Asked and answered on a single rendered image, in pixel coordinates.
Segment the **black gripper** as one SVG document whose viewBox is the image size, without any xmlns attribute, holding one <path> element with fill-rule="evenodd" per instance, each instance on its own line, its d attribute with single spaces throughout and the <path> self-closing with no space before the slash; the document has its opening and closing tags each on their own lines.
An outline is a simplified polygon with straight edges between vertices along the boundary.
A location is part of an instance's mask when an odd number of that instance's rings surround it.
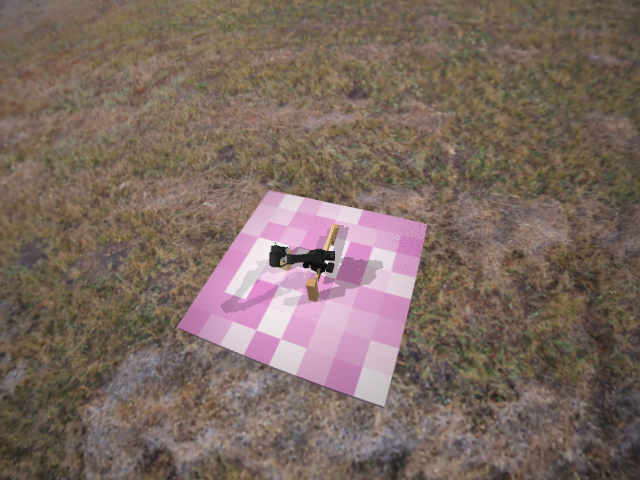
<svg viewBox="0 0 640 480">
<path fill-rule="evenodd" d="M 328 262 L 327 263 L 320 263 L 320 264 L 313 264 L 311 262 L 303 262 L 303 268 L 309 268 L 309 265 L 311 265 L 311 270 L 317 272 L 317 269 L 320 268 L 320 273 L 322 274 L 322 272 L 328 272 L 328 273 L 333 273 L 333 269 L 334 269 L 334 263 Z"/>
</svg>

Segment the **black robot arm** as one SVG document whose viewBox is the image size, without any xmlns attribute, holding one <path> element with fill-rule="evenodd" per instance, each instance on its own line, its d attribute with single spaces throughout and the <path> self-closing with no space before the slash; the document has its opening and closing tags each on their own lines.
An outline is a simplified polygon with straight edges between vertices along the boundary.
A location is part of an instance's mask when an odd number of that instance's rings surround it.
<svg viewBox="0 0 640 480">
<path fill-rule="evenodd" d="M 280 259 L 287 256 L 287 263 L 280 266 Z M 322 249 L 310 250 L 307 254 L 287 254 L 286 247 L 277 245 L 271 246 L 271 252 L 269 252 L 269 266 L 275 268 L 281 268 L 287 264 L 311 262 L 313 264 L 325 263 L 325 261 L 335 261 L 335 251 L 325 251 Z"/>
</svg>

